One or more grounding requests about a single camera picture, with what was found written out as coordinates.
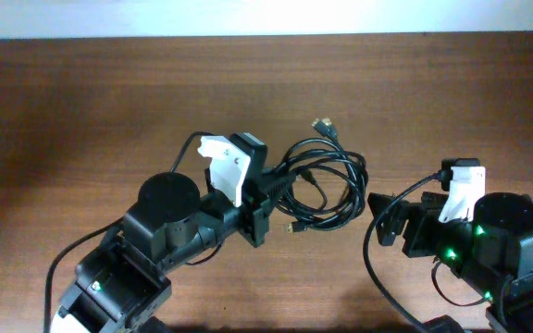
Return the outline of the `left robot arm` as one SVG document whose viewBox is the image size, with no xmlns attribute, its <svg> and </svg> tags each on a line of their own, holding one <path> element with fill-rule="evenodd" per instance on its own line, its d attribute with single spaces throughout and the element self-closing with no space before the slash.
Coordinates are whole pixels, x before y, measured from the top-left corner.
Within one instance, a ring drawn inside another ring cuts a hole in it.
<svg viewBox="0 0 533 333">
<path fill-rule="evenodd" d="M 135 204 L 103 229 L 100 244 L 77 264 L 44 331 L 166 331 L 154 313 L 172 294 L 168 273 L 204 263 L 202 254 L 214 253 L 234 233 L 261 246 L 271 213 L 295 179 L 272 172 L 245 179 L 235 203 L 212 176 L 205 178 L 206 195 L 177 172 L 150 177 Z"/>
</svg>

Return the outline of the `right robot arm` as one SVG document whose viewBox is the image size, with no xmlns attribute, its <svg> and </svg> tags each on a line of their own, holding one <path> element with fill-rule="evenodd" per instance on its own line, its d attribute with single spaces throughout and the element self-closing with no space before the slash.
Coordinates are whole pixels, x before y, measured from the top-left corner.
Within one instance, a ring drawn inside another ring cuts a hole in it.
<svg viewBox="0 0 533 333">
<path fill-rule="evenodd" d="M 420 202 L 372 193 L 368 204 L 379 218 L 378 241 L 391 246 L 403 236 L 409 258 L 433 257 L 488 303 L 496 332 L 533 332 L 533 202 L 524 194 L 494 192 L 481 197 L 470 220 L 442 222 L 444 194 L 424 192 Z"/>
</svg>

